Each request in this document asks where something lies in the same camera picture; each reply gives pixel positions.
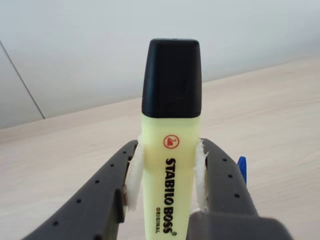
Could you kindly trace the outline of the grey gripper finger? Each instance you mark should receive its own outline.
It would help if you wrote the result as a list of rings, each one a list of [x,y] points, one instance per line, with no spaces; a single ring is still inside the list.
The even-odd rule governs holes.
[[[291,240],[274,218],[259,216],[239,166],[219,146],[203,139],[208,154],[207,209],[189,217],[189,240]]]
[[[137,206],[144,148],[131,140],[120,148],[27,240],[115,240],[126,211]]]

